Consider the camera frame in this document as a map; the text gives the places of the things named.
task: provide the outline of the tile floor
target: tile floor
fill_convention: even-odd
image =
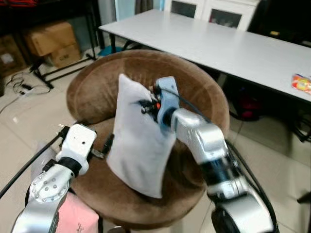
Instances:
[[[38,140],[49,140],[59,131],[58,124],[70,125],[74,119],[66,107],[66,89],[77,73],[55,81],[55,89],[41,96],[20,98],[0,115],[0,188],[33,154]],[[29,84],[41,84],[33,76]],[[0,109],[16,98],[6,89]],[[311,190],[311,144],[302,144],[275,119],[242,123],[231,119],[231,140],[261,182],[269,196],[281,233],[306,233],[310,206],[296,199]],[[0,232],[10,232],[24,203],[30,183],[29,170],[0,201]],[[210,220],[213,204],[206,196],[181,221],[170,228],[140,233],[213,233]],[[111,226],[105,222],[105,232]]]

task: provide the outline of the cardboard box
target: cardboard box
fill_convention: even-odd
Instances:
[[[73,44],[54,51],[50,54],[50,59],[57,68],[65,67],[81,59],[80,50],[77,44]]]
[[[24,68],[26,63],[14,38],[11,35],[0,37],[0,76],[5,77]]]
[[[67,22],[45,24],[28,30],[25,39],[31,53],[45,56],[76,43],[72,26]]]

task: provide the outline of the round chair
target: round chair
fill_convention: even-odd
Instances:
[[[70,113],[98,134],[95,149],[102,150],[113,131],[120,73],[145,87],[153,85],[158,78],[174,76],[179,94],[195,104],[227,135],[228,104],[221,88],[207,73],[164,52],[129,50],[89,65],[68,88]],[[205,183],[192,154],[177,141],[165,170],[162,199],[150,198],[131,189],[109,169],[106,161],[96,158],[91,160],[86,175],[73,182],[72,188],[104,219],[126,229],[148,230],[168,227],[184,217],[202,197]]]

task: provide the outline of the black power cord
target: black power cord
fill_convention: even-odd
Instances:
[[[65,126],[61,132],[57,134],[47,145],[45,145],[41,150],[39,150],[18,172],[17,174],[9,181],[9,183],[1,190],[0,199],[3,195],[9,190],[9,188],[14,184],[14,182],[21,176],[21,174],[44,152],[48,149],[58,138],[65,138],[69,130],[68,126]]]
[[[178,97],[181,101],[183,101],[184,103],[186,103],[187,105],[189,105],[197,114],[199,114],[206,122],[208,123],[211,123],[210,119],[208,119],[206,116],[203,115],[203,113],[194,105],[192,104],[191,102],[189,102],[188,100],[186,100],[185,98],[181,97],[180,95],[170,91],[170,90],[167,90],[167,89],[161,89],[163,91],[166,91],[176,97]],[[279,229],[278,229],[278,225],[277,225],[277,220],[276,220],[276,214],[274,212],[274,209],[273,209],[273,206],[272,204],[270,203],[266,193],[264,192],[263,188],[261,187],[259,181],[256,179],[255,175],[253,174],[253,172],[251,171],[251,169],[249,168],[249,166],[247,165],[246,161],[243,159],[243,157],[241,156],[241,154],[238,152],[238,150],[235,148],[235,146],[230,143],[228,140],[225,141],[226,144],[228,145],[228,149],[229,149],[229,155],[232,157],[233,154],[232,152],[234,152],[234,154],[237,156],[238,160],[242,163],[242,165],[245,167],[247,173],[249,174],[249,176],[252,178],[252,180],[254,182],[252,182],[245,174],[244,172],[242,171],[242,169],[240,167],[238,167],[238,170],[240,172],[240,174],[242,174],[246,181],[249,183],[249,185],[258,193],[258,195],[262,198],[263,202],[265,203],[268,211],[269,211],[269,214],[270,214],[270,217],[271,217],[271,220],[272,220],[272,223],[273,223],[273,228],[274,228],[274,233],[278,233],[279,232]]]

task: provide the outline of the brown velvet seat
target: brown velvet seat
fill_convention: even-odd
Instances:
[[[181,96],[217,124],[227,135],[229,111],[221,88],[196,65],[176,56],[131,50],[102,58],[82,70],[67,92],[68,108],[98,133],[101,150],[113,130],[118,96],[118,76],[126,74],[145,87],[156,79],[174,76]],[[73,183],[76,194],[102,217],[128,229],[169,226],[186,215],[201,198],[205,186],[189,150],[176,142],[164,175],[163,198],[146,197],[126,186],[105,161],[94,158],[89,171]]]

